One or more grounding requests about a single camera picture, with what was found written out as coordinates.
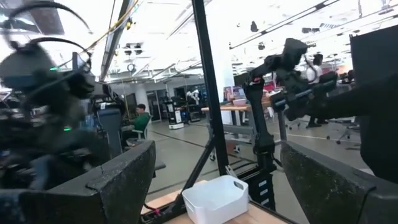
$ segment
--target green shirt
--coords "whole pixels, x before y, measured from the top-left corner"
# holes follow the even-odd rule
[[[132,125],[134,125],[135,130],[144,131],[148,125],[149,119],[149,113],[143,113],[132,121]]]

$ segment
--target man in green shirt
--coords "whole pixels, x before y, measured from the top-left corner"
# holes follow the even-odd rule
[[[148,122],[150,120],[150,115],[149,113],[145,112],[145,109],[146,109],[145,105],[143,104],[137,105],[138,117],[136,117],[132,121],[132,125],[134,125],[135,130],[144,131],[148,125]]]
[[[132,121],[132,125],[134,126],[134,130],[137,131],[142,131],[144,132],[145,128],[148,125],[148,122],[150,120],[150,114],[145,112],[145,105],[143,104],[139,104],[137,105],[137,114],[138,117],[136,117],[133,121]],[[126,147],[127,146],[127,139],[129,138],[134,138],[137,139],[138,138],[139,133],[134,132],[134,131],[123,131],[122,135],[121,135],[121,139],[122,139],[122,146]]]

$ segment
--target white storage basket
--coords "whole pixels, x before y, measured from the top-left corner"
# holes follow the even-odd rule
[[[248,210],[248,184],[230,175],[194,185],[182,196],[195,224],[222,224]]]

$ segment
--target yellow cable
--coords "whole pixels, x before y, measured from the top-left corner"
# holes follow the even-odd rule
[[[127,9],[126,13],[124,13],[124,15],[117,21],[115,22],[115,24],[108,29],[108,31],[105,32],[105,34],[103,34],[100,38],[98,38],[96,41],[94,41],[89,47],[86,48],[86,51],[91,50],[92,48],[94,48],[101,40],[103,40],[105,37],[107,37],[108,35],[112,34],[113,32],[116,31],[116,29],[119,28],[119,26],[121,26],[121,24],[124,22],[125,18],[131,13],[131,11],[134,9],[134,7],[136,6],[136,4],[138,3],[139,0],[134,0],[134,3],[132,4],[132,6]],[[71,62],[72,59],[70,59],[67,62],[64,62],[63,64],[57,66],[58,68],[61,66],[66,65],[67,63]]]

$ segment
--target black cable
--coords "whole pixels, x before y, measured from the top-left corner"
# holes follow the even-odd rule
[[[151,206],[147,205],[146,203],[144,203],[144,207],[146,209],[149,209],[149,210],[155,212],[156,215],[160,215],[160,210],[158,208],[151,207]]]
[[[3,36],[6,42],[15,50],[22,50],[23,47],[21,48],[19,43],[16,42],[15,40],[11,40],[10,36],[10,30],[12,29],[11,24],[13,20],[18,16],[19,14],[30,11],[32,9],[40,9],[40,8],[54,8],[54,9],[63,9],[67,12],[72,13],[74,16],[76,16],[79,20],[84,23],[84,25],[87,27],[87,29],[91,32],[90,28],[88,27],[88,24],[86,21],[80,17],[75,11],[71,10],[69,7],[64,6],[63,4],[59,4],[56,2],[50,2],[50,1],[34,1],[34,2],[29,2],[21,7],[18,7],[11,11],[11,13],[8,15],[8,19],[3,22],[4,30],[3,30]]]
[[[54,8],[54,9],[63,9],[67,12],[70,12],[71,14],[73,14],[74,16],[76,16],[79,20],[82,21],[82,23],[84,23],[84,25],[87,27],[87,29],[91,32],[88,24],[84,21],[83,18],[81,18],[75,11],[71,10],[69,7],[66,7],[62,4],[56,3],[56,2],[50,2],[50,1],[35,1],[35,2],[30,2],[28,4],[25,4],[21,7],[18,7],[17,9],[13,10],[8,19],[6,21],[4,21],[4,39],[6,40],[6,42],[16,51],[18,52],[23,52],[23,51],[29,51],[29,50],[33,50],[34,47],[36,45],[38,45],[41,42],[63,42],[63,43],[67,43],[67,44],[72,44],[75,45],[79,48],[81,48],[84,53],[88,54],[88,60],[82,65],[80,66],[77,70],[70,72],[68,75],[64,75],[62,78],[59,78],[55,81],[52,81],[50,83],[47,83],[45,85],[40,86],[39,88],[35,89],[34,91],[32,91],[31,93],[29,93],[24,100],[21,102],[21,108],[24,108],[25,105],[37,94],[39,94],[40,92],[53,87],[55,85],[58,85],[61,82],[64,82],[68,79],[70,79],[71,77],[73,77],[74,75],[80,74],[80,73],[84,73],[84,72],[89,72],[91,70],[91,54],[88,52],[87,49],[85,49],[84,47],[82,47],[80,44],[77,44],[73,41],[70,40],[66,40],[66,39],[61,39],[61,38],[57,38],[57,37],[41,37],[41,38],[37,38],[37,39],[33,39],[31,40],[28,44],[26,44],[25,46],[21,47],[20,44],[14,40],[11,40],[11,36],[10,36],[10,29],[11,29],[11,22],[12,20],[19,14],[26,12],[26,11],[30,11],[32,9],[38,9],[38,8]]]

